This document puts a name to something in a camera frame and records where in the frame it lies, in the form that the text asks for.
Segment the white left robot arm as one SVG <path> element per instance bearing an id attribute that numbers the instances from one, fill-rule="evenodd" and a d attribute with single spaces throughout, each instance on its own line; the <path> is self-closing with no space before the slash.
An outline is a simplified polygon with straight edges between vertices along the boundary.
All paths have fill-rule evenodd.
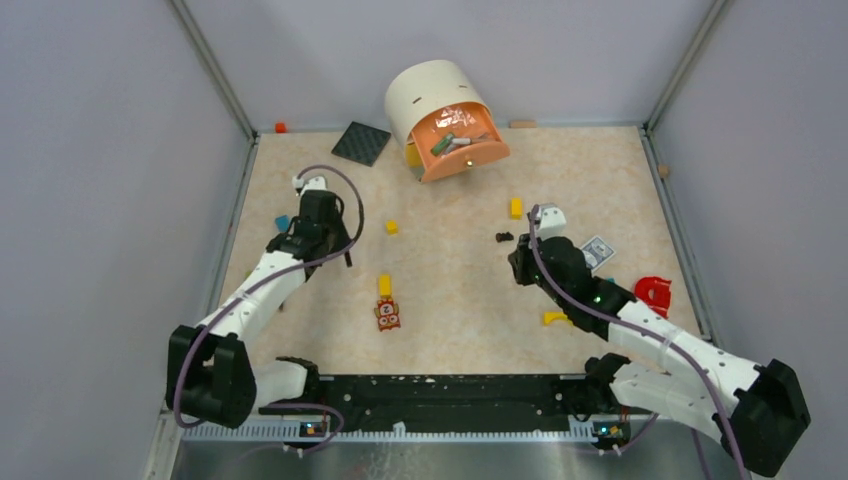
<path id="1" fill-rule="evenodd" d="M 180 325 L 167 351 L 166 406 L 183 428 L 209 422 L 241 426 L 255 410 L 283 400 L 297 413 L 319 404 L 316 367 L 283 357 L 252 365 L 248 348 L 299 287 L 338 257 L 348 260 L 357 233 L 344 223 L 345 206 L 317 175 L 293 179 L 299 212 L 273 237 L 257 265 L 223 303 L 196 325 Z"/>

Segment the green tube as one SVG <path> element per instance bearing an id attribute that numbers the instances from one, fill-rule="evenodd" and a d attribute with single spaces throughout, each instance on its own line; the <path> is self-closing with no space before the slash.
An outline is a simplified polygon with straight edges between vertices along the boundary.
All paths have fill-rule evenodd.
<path id="1" fill-rule="evenodd" d="M 455 135 L 453 133 L 448 133 L 444 137 L 442 137 L 431 149 L 430 153 L 433 156 L 440 156 L 443 152 L 452 145 L 453 139 Z"/>

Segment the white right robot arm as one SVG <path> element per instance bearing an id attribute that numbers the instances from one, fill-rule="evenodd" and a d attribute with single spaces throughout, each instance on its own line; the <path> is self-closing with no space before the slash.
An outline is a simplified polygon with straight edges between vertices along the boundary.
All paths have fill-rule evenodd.
<path id="1" fill-rule="evenodd" d="M 589 404 L 665 416 L 719 443 L 737 469 L 774 478 L 811 423 L 793 368 L 735 356 L 671 323 L 622 286 L 592 273 L 583 249 L 563 236 L 564 212 L 548 203 L 527 214 L 528 231 L 508 261 L 517 284 L 541 288 L 571 324 L 651 360 L 597 359 Z"/>

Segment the cream round drawer organizer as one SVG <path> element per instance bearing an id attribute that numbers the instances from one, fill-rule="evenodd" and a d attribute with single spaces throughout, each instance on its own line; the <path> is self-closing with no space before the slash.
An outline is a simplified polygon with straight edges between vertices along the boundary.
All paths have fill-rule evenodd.
<path id="1" fill-rule="evenodd" d="M 460 103 L 489 106 L 464 71 L 449 60 L 430 60 L 398 74 L 384 96 L 384 111 L 394 140 L 403 147 L 413 129 L 428 115 Z"/>

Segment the peach top drawer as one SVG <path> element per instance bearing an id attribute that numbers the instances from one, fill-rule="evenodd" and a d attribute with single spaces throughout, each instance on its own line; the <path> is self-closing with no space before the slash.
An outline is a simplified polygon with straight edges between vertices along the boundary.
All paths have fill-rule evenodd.
<path id="1" fill-rule="evenodd" d="M 419 121 L 405 146 L 407 166 L 421 183 L 492 164 L 511 154 L 489 109 L 462 102 L 442 107 Z"/>

